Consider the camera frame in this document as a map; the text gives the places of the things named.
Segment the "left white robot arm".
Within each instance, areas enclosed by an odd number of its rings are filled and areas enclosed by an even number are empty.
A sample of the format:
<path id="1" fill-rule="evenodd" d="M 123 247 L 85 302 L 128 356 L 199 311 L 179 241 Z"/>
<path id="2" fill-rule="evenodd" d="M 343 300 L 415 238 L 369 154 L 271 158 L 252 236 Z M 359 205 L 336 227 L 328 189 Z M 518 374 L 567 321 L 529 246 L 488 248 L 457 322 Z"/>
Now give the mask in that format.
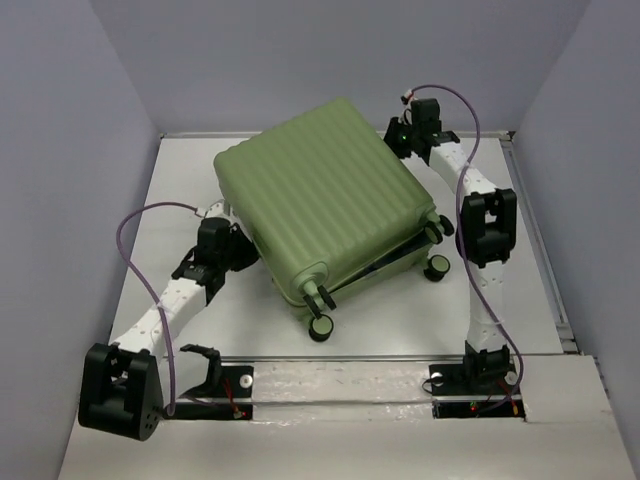
<path id="1" fill-rule="evenodd" d="M 77 419 L 81 426 L 138 441 L 177 411 L 183 395 L 230 392 L 220 352 L 180 345 L 181 331 L 211 303 L 230 272 L 258 259 L 230 214 L 201 220 L 196 244 L 172 272 L 152 306 L 110 344 L 96 343 L 84 358 Z"/>

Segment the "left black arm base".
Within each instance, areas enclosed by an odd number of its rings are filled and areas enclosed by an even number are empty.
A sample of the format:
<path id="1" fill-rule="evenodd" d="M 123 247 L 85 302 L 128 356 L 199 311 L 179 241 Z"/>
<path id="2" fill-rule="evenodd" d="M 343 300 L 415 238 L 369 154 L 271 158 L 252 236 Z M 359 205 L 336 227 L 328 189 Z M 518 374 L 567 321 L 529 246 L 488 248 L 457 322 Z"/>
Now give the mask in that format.
<path id="1" fill-rule="evenodd" d="M 254 367 L 225 363 L 213 347 L 186 344 L 176 360 L 176 405 L 169 420 L 253 419 Z"/>

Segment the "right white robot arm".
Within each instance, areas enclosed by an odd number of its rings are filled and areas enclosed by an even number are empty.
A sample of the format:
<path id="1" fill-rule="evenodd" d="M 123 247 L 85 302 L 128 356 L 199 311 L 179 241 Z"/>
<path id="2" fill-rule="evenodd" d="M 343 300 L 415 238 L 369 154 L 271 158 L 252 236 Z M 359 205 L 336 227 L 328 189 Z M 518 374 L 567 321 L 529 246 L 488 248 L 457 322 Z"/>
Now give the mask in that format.
<path id="1" fill-rule="evenodd" d="M 402 103 L 403 113 L 390 120 L 384 141 L 401 159 L 421 158 L 455 196 L 456 226 L 441 225 L 445 233 L 455 234 L 470 290 L 469 329 L 456 378 L 468 390 L 482 392 L 511 367 L 496 309 L 503 300 L 504 264 L 516 242 L 517 196 L 471 164 L 458 136 L 442 128 L 437 100 L 408 92 Z"/>

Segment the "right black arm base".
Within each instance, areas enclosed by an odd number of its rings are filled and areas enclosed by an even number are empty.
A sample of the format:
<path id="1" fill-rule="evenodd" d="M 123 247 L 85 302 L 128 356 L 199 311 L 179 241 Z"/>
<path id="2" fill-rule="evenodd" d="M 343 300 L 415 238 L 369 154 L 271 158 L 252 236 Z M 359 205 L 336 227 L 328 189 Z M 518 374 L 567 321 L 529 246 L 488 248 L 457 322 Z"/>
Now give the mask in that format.
<path id="1" fill-rule="evenodd" d="M 429 366 L 421 387 L 432 398 L 435 419 L 524 419 L 522 396 L 514 389 L 517 377 L 511 364 L 506 373 L 472 384 L 461 364 L 438 363 Z"/>

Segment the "green hard-shell suitcase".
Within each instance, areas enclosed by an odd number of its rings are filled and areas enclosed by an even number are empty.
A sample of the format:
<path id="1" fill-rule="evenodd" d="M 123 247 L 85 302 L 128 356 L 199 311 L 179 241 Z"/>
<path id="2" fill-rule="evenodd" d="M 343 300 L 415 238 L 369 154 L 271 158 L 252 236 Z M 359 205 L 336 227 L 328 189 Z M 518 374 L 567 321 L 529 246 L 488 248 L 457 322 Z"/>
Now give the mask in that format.
<path id="1" fill-rule="evenodd" d="M 432 196 L 346 98 L 217 154 L 223 198 L 310 337 L 331 312 L 453 234 Z"/>

